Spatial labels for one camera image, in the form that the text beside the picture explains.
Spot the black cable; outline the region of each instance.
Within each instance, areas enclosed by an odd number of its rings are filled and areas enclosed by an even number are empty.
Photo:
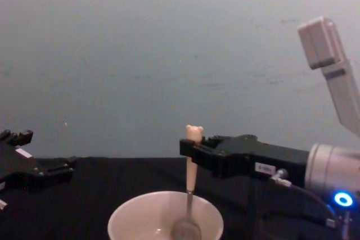
[[[317,202],[321,206],[323,206],[323,208],[326,209],[327,214],[334,221],[335,227],[334,228],[329,227],[327,225],[327,219],[315,218],[314,216],[307,215],[307,214],[305,214],[303,212],[290,213],[290,212],[284,212],[284,211],[268,210],[268,211],[265,211],[264,213],[261,214],[260,220],[259,220],[259,227],[260,227],[260,230],[269,239],[271,239],[271,240],[284,240],[282,238],[276,237],[276,236],[268,233],[264,228],[264,221],[266,219],[270,219],[270,218],[275,217],[275,216],[280,216],[280,217],[283,217],[283,218],[292,218],[292,219],[305,220],[307,222],[310,222],[310,223],[318,225],[318,226],[333,229],[338,234],[339,239],[342,239],[341,226],[340,226],[338,217],[336,216],[335,212],[326,203],[324,203],[318,196],[316,196],[315,194],[313,194],[312,192],[310,192],[310,191],[308,191],[308,190],[306,190],[304,188],[300,188],[300,187],[298,187],[296,185],[292,185],[292,184],[289,185],[287,188],[294,189],[295,191],[306,195],[307,197],[312,199],[314,202]]]

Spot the white label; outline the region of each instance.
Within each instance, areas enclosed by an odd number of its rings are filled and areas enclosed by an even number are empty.
[[[30,155],[29,153],[27,153],[25,150],[18,148],[16,150],[17,153],[22,154],[24,157],[26,157],[27,159],[32,157],[32,155]]]
[[[276,167],[272,165],[262,164],[255,162],[255,171],[263,174],[274,175],[276,173]]]

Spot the black tablecloth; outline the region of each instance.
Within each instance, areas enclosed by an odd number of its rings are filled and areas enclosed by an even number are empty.
[[[79,159],[70,183],[39,193],[0,194],[9,205],[6,213],[0,213],[0,239],[109,240],[107,222],[118,206],[148,192],[183,192],[185,175],[185,159]],[[196,194],[221,212],[223,239],[245,239],[249,231],[255,231],[257,239],[268,239],[258,228],[248,228],[246,223],[249,183],[250,179],[245,177],[212,178],[210,172],[199,168]],[[322,211],[300,194],[268,188],[261,182],[256,182],[255,197],[256,213],[268,208],[300,207],[316,215]],[[303,221],[278,219],[267,224],[267,229],[288,240],[297,239],[299,231],[312,236],[310,239],[334,239],[333,233]]]

